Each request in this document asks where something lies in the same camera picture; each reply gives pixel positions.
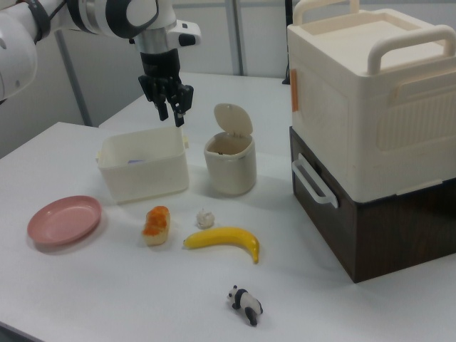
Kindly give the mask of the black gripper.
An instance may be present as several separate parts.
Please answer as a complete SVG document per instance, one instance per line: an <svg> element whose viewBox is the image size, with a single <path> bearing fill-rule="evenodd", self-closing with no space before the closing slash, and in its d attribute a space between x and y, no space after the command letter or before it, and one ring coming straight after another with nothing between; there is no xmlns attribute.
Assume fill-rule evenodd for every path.
<svg viewBox="0 0 456 342"><path fill-rule="evenodd" d="M144 74L138 80L147 101L154 103L161 121L169 117L166 105L168 101L174 114L175 126L181 127L185 123L186 112L192 107L194 88L181 82L178 50L174 48L164 53L141 52L140 57Z"/></svg>

